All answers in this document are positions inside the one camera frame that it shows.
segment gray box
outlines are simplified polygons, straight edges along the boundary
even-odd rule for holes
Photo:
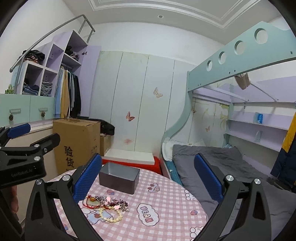
[[[99,173],[100,185],[134,194],[139,183],[140,169],[113,162],[105,164]]]

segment navy jacket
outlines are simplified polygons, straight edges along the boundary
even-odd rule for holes
[[[296,187],[296,140],[293,140],[289,152],[283,148],[280,150],[271,175],[278,178],[279,181],[290,186]]]

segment ceiling molding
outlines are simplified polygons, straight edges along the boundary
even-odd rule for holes
[[[245,0],[238,0],[221,18],[214,16],[208,12],[194,8],[192,6],[184,5],[181,3],[176,3],[168,0],[141,0],[138,2],[131,3],[129,0],[109,0],[102,2],[101,0],[96,0],[100,5],[97,6],[94,2],[95,0],[88,0],[93,11],[111,9],[111,8],[126,8],[126,7],[143,7],[143,8],[153,8],[166,10],[171,12],[176,12],[184,14],[207,23],[210,23],[220,29],[228,28],[237,18],[239,18],[244,12],[253,7],[255,4],[261,0],[249,0],[244,6],[239,10],[234,12],[232,16],[230,14]]]

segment hand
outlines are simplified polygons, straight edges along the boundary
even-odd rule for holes
[[[12,194],[12,200],[11,200],[10,208],[12,213],[15,214],[19,210],[18,198],[17,198],[17,186],[11,187],[11,194]]]

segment blue gripper pad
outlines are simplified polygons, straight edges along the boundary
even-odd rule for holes
[[[222,185],[200,155],[195,156],[194,167],[211,198],[221,203],[223,200]]]
[[[28,134],[30,132],[30,130],[31,130],[31,126],[28,123],[23,124],[23,125],[11,128],[8,131],[7,136],[10,139],[14,139],[14,138],[20,137],[24,134]]]
[[[73,198],[75,203],[84,200],[94,180],[98,176],[102,167],[102,158],[97,154],[88,164],[74,186]]]

